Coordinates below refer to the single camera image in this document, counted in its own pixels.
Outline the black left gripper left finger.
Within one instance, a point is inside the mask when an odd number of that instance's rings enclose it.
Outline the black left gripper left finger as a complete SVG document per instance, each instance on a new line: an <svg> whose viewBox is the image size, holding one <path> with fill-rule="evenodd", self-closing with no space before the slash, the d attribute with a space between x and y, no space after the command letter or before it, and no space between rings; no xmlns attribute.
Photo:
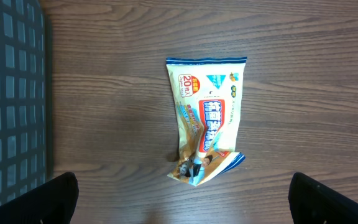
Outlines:
<svg viewBox="0 0 358 224"><path fill-rule="evenodd" d="M76 176L66 172L0 206L0 224L70 223L78 196Z"/></svg>

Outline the white blue wipes pack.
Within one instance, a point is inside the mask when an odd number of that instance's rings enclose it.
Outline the white blue wipes pack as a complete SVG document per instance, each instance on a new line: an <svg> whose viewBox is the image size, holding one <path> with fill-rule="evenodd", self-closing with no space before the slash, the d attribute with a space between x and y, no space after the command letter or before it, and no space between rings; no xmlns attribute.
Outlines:
<svg viewBox="0 0 358 224"><path fill-rule="evenodd" d="M201 185L238 166L247 57L167 58L179 134L178 163L168 176Z"/></svg>

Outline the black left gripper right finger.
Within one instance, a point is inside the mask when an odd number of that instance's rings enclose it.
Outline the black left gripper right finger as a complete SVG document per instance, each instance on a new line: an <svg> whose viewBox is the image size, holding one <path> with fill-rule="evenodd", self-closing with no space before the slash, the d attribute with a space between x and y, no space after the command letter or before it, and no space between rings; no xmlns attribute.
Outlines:
<svg viewBox="0 0 358 224"><path fill-rule="evenodd" d="M358 203L301 173L294 173L288 193L296 224L358 223Z"/></svg>

